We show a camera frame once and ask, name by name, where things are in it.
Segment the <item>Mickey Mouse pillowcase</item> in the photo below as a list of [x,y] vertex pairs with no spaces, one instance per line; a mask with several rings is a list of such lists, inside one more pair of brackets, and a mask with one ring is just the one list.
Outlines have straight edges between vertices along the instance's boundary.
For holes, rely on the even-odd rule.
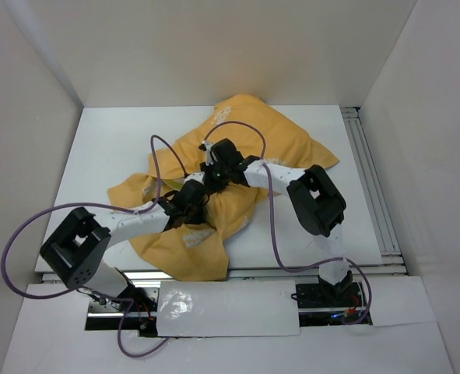
[[[317,164],[328,169],[339,162],[285,115],[257,97],[239,94],[218,103],[198,128],[178,138],[170,150],[150,155],[149,162],[158,161],[157,166],[150,164],[145,174],[133,174],[109,188],[110,202],[132,208],[180,189],[184,174],[198,171],[205,160],[198,147],[206,136],[213,142],[230,139],[245,157],[263,153],[267,162],[292,168]],[[178,281],[222,280],[229,266],[224,240],[249,223],[255,206],[267,196],[265,189],[230,184],[210,196],[206,223],[140,236],[130,243],[139,257]]]

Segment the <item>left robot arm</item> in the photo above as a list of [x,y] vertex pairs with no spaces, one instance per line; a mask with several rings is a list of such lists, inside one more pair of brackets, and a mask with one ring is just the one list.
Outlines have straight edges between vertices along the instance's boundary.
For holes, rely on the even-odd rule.
[[114,309],[124,311],[133,302],[145,302],[145,293],[120,270],[108,266],[103,261],[104,253],[133,238],[160,234],[182,224],[203,223],[202,210],[208,198],[207,188],[190,180],[181,190],[131,212],[95,215],[77,207],[41,246],[40,256],[68,289],[86,288],[106,298]]

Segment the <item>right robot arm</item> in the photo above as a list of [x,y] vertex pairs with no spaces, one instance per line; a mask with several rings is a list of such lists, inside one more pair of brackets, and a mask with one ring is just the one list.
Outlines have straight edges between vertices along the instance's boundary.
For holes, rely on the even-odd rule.
[[[317,268],[323,302],[338,305],[345,299],[347,288],[353,282],[352,271],[342,250],[340,231],[346,201],[325,169],[316,164],[309,168],[289,168],[257,156],[243,157],[229,139],[216,143],[204,140],[199,149],[205,153],[200,169],[210,191],[221,192],[230,183],[268,190],[272,250],[279,267],[287,273]],[[299,268],[284,265],[276,241],[275,194],[290,199],[300,226],[313,235],[326,259]]]

